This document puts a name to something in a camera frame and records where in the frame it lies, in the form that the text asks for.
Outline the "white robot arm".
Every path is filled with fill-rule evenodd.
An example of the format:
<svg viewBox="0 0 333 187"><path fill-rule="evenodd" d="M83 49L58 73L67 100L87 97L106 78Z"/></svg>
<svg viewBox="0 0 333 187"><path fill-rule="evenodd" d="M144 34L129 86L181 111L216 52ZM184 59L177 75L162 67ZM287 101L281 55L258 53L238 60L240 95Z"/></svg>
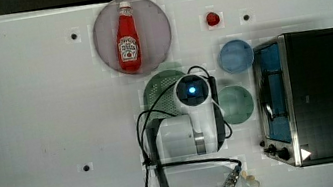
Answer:
<svg viewBox="0 0 333 187"><path fill-rule="evenodd" d="M170 187L166 167L172 163L182 165L191 156L216 153L226 139L214 77L185 74L161 97L165 94L170 96L175 113L167 118L151 119L146 132L160 187Z"/></svg>

